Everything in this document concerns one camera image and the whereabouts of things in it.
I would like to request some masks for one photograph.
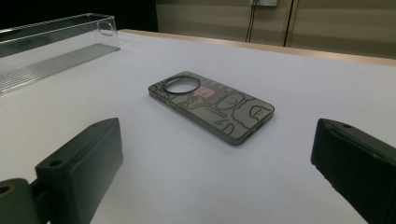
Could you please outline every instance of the engraved pattern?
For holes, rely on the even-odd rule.
[[[163,88],[169,80],[180,76],[197,78],[200,86],[194,91],[178,94]],[[149,87],[149,90],[162,102],[180,108],[182,114],[196,118],[201,125],[202,122],[210,124],[234,139],[246,135],[274,112],[274,107],[264,101],[191,72],[169,77]]]

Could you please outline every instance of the metal phone case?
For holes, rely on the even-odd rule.
[[[197,83],[190,91],[167,89],[180,80]],[[148,87],[149,95],[206,128],[227,143],[244,143],[272,118],[275,108],[241,91],[189,71]]]

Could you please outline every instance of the white table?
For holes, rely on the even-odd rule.
[[[117,117],[124,163],[92,223],[366,223],[310,155],[319,118],[396,147],[396,66],[377,62],[393,61],[119,36],[121,50],[0,96],[1,180],[33,181],[51,152]],[[274,117],[228,145],[149,96],[186,70],[272,104]]]

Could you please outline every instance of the table edge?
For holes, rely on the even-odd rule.
[[[166,33],[156,33],[156,32],[139,31],[139,30],[131,30],[131,29],[121,29],[118,30],[118,32],[130,33],[135,35],[147,35],[154,37],[171,38],[171,39],[191,40],[191,41],[198,41],[198,42],[205,42],[212,44],[221,44],[226,46],[234,46],[244,49],[267,50],[278,53],[302,55],[308,57],[318,57],[324,59],[340,60],[340,61],[355,62],[355,63],[373,63],[373,64],[396,66],[396,60],[386,59],[386,58],[334,53],[334,52],[312,50],[312,49],[294,49],[294,48],[286,48],[280,46],[238,42],[232,40],[222,40],[222,39],[214,39],[207,37],[189,36],[189,35],[172,35]]]

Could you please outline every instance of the black holder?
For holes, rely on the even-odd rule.
[[[396,223],[396,148],[320,119],[311,162],[368,223]]]
[[[120,122],[94,123],[36,167],[37,180],[0,182],[7,224],[88,224],[122,165]]]

